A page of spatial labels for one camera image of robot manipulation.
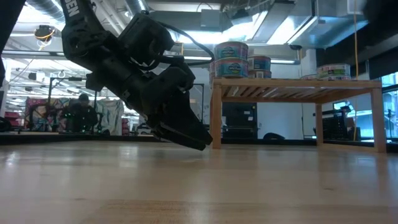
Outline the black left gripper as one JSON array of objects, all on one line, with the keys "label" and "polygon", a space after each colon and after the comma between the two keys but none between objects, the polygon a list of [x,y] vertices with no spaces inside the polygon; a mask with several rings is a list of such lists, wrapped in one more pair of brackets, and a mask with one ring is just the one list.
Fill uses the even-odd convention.
[{"label": "black left gripper", "polygon": [[190,106],[189,90],[195,76],[188,65],[173,63],[160,74],[143,72],[127,60],[107,57],[90,59],[86,85],[107,88],[145,117],[154,136],[199,151],[213,138]]}]

